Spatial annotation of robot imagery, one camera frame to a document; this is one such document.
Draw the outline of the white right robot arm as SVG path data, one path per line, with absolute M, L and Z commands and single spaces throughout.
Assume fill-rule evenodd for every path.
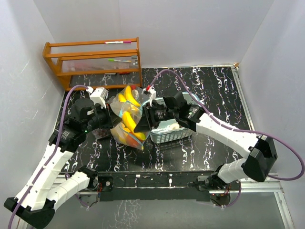
M 197 185 L 204 188 L 224 189 L 231 182 L 243 178 L 251 178 L 257 182 L 265 181 L 277 160 L 272 138 L 243 132 L 231 125 L 226 128 L 225 122 L 219 119 L 213 120 L 212 115 L 202 107 L 188 103 L 182 92 L 164 97 L 163 101 L 163 104 L 159 104 L 156 100 L 152 100 L 142 106 L 142 116 L 134 132 L 152 131 L 160 122 L 174 119 L 180 126 L 210 136 L 241 156 L 237 161 L 220 165 L 205 180 L 197 180 Z

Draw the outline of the yellow bananas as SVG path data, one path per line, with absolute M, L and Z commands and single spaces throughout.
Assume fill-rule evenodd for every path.
M 132 95 L 132 87 L 130 85 L 126 86 L 123 94 L 118 94 L 118 100 L 121 103 L 125 103 L 126 101 L 128 101 L 137 107 L 141 106 L 141 104 L 137 102 L 137 100 Z

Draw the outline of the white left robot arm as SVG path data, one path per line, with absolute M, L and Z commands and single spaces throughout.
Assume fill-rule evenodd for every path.
M 69 198 L 83 189 L 98 186 L 97 172 L 81 167 L 59 186 L 52 188 L 61 169 L 86 140 L 86 135 L 96 129 L 110 130 L 121 121 L 109 104 L 76 102 L 71 113 L 61 114 L 58 127 L 51 134 L 45 153 L 23 189 L 7 198 L 4 207 L 11 212 L 8 228 L 16 216 L 37 229 L 45 228 L 56 210 Z

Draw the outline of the clear zip bag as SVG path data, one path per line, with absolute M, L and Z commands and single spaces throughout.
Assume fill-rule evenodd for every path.
M 129 84 L 121 92 L 112 96 L 109 102 L 119 110 L 139 111 L 140 106 L 148 98 L 149 96 L 143 92 L 142 88 L 134 84 Z
M 112 102 L 111 108 L 122 119 L 115 128 L 111 129 L 113 138 L 120 144 L 144 150 L 143 144 L 149 133 L 134 132 L 141 118 L 139 107 L 130 102 Z

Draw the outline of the white mushroom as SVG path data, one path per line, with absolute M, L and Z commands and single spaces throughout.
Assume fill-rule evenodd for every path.
M 178 124 L 178 123 L 174 123 L 174 124 L 171 124 L 170 126 L 169 126 L 169 130 L 170 131 L 177 131 L 177 130 L 179 130 L 179 129 L 181 129 L 182 127 Z

